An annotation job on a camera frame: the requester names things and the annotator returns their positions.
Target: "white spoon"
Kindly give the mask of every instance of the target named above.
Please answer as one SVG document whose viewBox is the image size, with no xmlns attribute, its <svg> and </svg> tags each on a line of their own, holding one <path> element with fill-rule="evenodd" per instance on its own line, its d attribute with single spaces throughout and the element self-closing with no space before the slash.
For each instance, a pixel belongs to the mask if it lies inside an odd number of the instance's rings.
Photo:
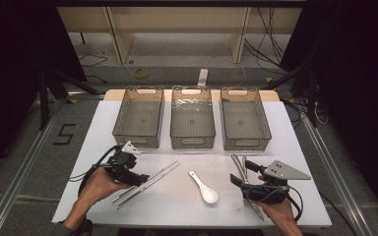
<svg viewBox="0 0 378 236">
<path fill-rule="evenodd" d="M 217 192 L 215 192 L 213 189 L 202 183 L 199 177 L 192 170 L 189 171 L 189 175 L 192 176 L 192 178 L 199 185 L 199 189 L 201 189 L 202 198 L 205 200 L 205 202 L 207 202 L 208 204 L 216 203 L 218 200 Z"/>
</svg>

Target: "metal chopsticks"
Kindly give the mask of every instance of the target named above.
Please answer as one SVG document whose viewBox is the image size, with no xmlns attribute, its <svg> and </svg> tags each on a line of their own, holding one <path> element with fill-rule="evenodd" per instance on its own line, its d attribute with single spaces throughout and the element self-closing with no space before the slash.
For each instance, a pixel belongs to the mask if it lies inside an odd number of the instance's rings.
<svg viewBox="0 0 378 236">
<path fill-rule="evenodd" d="M 165 171 L 164 173 L 162 173 L 159 177 L 157 177 L 154 181 L 152 181 L 150 184 L 146 185 L 145 187 L 143 187 L 139 192 L 135 193 L 134 195 L 132 195 L 130 198 L 126 199 L 124 202 L 122 202 L 120 205 L 118 205 L 116 208 L 120 208 L 122 206 L 124 206 L 126 203 L 128 203 L 129 201 L 131 201 L 134 197 L 136 197 L 137 195 L 141 194 L 143 191 L 145 191 L 146 189 L 148 189 L 150 186 L 152 186 L 155 182 L 157 182 L 158 180 L 160 180 L 162 177 L 164 177 L 166 174 L 168 174 L 170 171 L 172 171 L 174 168 L 176 168 L 177 166 L 179 166 L 180 163 L 176 163 L 174 166 L 172 166 L 170 169 L 168 169 L 167 171 Z"/>
<path fill-rule="evenodd" d="M 149 179 L 147 179 L 147 181 L 155 178 L 156 176 L 158 176 L 161 172 L 163 172 L 165 169 L 167 169 L 168 167 L 174 165 L 175 163 L 177 163 L 177 160 L 173 161 L 171 164 L 167 165 L 166 167 L 164 167 L 163 169 L 159 170 L 156 174 L 153 174 L 152 176 L 149 177 Z M 137 188 L 137 186 L 133 186 L 131 187 L 130 189 L 128 189 L 126 192 L 122 193 L 120 196 L 116 197 L 115 199 L 112 200 L 112 202 L 115 202 L 117 200 L 119 200 L 121 197 L 127 195 L 128 193 L 130 193 L 131 191 L 133 191 L 135 188 Z"/>
<path fill-rule="evenodd" d="M 238 159 L 238 156 L 236 154 L 232 154 L 231 155 L 231 158 L 232 160 L 234 161 L 235 165 L 237 166 L 240 174 L 241 174 L 241 177 L 244 181 L 244 183 L 248 184 L 248 179 L 247 179 L 247 169 L 245 167 L 245 161 L 247 160 L 247 157 L 246 156 L 243 156 L 242 157 L 242 164 L 240 162 L 240 160 Z M 253 202 L 251 202 L 250 200 L 246 200 L 246 199 L 243 199 L 244 201 L 244 204 L 246 206 L 249 206 L 249 207 L 252 207 L 254 209 L 254 211 L 256 212 L 256 214 L 262 219 L 264 220 L 264 217 L 263 217 L 263 214 L 262 212 L 260 211 L 260 208 L 254 204 Z"/>
</svg>

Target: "plastic storage bin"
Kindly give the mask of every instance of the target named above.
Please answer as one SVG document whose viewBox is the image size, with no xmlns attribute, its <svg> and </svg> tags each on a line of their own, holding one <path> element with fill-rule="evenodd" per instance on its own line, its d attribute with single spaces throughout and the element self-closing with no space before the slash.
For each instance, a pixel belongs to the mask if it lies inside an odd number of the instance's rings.
<svg viewBox="0 0 378 236">
<path fill-rule="evenodd" d="M 215 136 L 211 89 L 173 87 L 170 124 L 172 148 L 213 148 Z"/>
<path fill-rule="evenodd" d="M 127 88 L 112 132 L 118 144 L 158 148 L 164 95 L 162 88 Z"/>
<path fill-rule="evenodd" d="M 220 108 L 225 150 L 266 149 L 272 135 L 255 88 L 223 88 Z"/>
</svg>

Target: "person's hand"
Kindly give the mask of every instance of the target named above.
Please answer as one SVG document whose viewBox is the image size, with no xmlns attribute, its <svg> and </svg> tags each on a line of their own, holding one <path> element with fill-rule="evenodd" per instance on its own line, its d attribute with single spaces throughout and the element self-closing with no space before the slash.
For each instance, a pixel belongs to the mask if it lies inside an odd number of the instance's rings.
<svg viewBox="0 0 378 236">
<path fill-rule="evenodd" d="M 284 199 L 280 204 L 274 205 L 260 202 L 254 203 L 263 209 L 263 212 L 275 223 L 284 236 L 302 235 L 296 221 L 294 220 L 292 206 L 289 199 Z"/>
<path fill-rule="evenodd" d="M 87 203 L 93 206 L 95 203 L 109 197 L 111 194 L 115 193 L 121 189 L 128 189 L 131 186 L 113 181 L 105 169 L 98 168 L 88 179 L 85 188 L 82 190 L 78 201 Z"/>
<path fill-rule="evenodd" d="M 74 203 L 69 215 L 63 221 L 63 225 L 76 230 L 95 203 L 109 197 L 118 190 L 130 187 L 129 185 L 113 181 L 102 167 L 98 168 L 88 179 L 81 195 Z"/>
</svg>

